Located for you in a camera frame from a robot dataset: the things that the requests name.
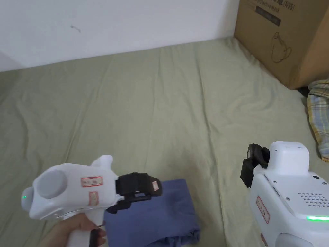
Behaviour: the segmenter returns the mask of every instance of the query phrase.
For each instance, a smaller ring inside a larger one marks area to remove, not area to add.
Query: folded blue cloth
[[[199,241],[200,228],[186,181],[162,182],[162,196],[105,212],[109,247],[180,247]]]

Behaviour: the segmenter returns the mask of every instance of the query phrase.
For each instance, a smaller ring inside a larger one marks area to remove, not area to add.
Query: green led light
[[[311,221],[329,221],[329,217],[307,216],[306,218]]]

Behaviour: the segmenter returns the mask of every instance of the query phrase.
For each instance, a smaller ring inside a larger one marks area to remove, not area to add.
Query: plaid cloth
[[[322,160],[329,162],[329,80],[309,85],[307,108]]]

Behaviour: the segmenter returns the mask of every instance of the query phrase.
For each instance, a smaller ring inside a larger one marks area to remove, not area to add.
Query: human hand
[[[90,221],[84,213],[77,214],[56,224],[38,247],[66,247],[68,237],[74,230],[91,231],[99,229],[97,246],[105,243],[106,232]]]

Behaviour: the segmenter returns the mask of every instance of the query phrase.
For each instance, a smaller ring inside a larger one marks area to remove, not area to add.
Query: red label sticker
[[[153,185],[153,190],[154,190],[154,191],[159,190],[158,182],[154,181],[154,182],[152,182],[152,185]]]
[[[103,185],[103,177],[81,178],[82,187],[100,186]]]
[[[89,192],[89,204],[88,206],[97,206],[99,203],[98,192],[90,191]]]
[[[264,220],[268,224],[269,219],[270,219],[271,216],[268,213],[263,201],[261,200],[261,198],[259,196],[257,197],[256,204],[257,204],[257,207],[259,208],[259,211],[262,213],[262,216],[264,217]]]

